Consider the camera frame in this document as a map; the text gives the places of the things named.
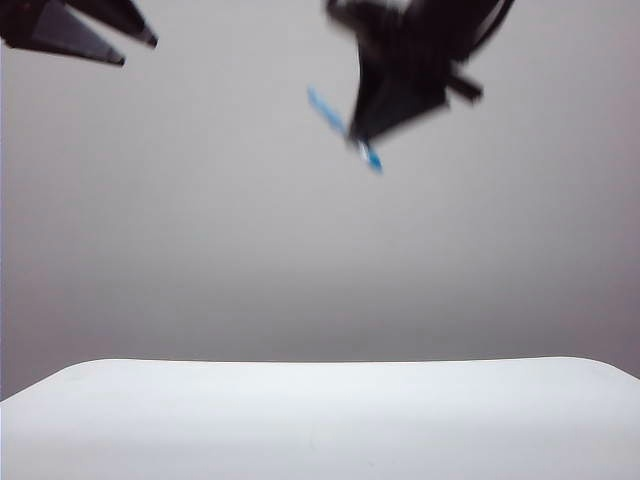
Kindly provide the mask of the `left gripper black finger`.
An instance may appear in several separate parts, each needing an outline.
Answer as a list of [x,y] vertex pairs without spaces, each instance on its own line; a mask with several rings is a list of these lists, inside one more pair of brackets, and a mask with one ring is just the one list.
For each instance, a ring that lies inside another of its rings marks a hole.
[[2,1],[1,39],[12,49],[122,67],[125,56],[76,18],[62,1]]
[[133,1],[68,0],[63,4],[151,48],[158,44],[157,34]]

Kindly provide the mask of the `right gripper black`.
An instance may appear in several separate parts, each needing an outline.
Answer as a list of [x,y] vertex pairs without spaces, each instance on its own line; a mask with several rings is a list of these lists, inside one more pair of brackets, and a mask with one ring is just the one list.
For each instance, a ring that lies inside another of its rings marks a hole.
[[354,35],[359,85],[348,138],[370,141],[445,107],[447,90],[474,103],[483,86],[454,62],[492,35],[501,1],[327,1],[330,21]]

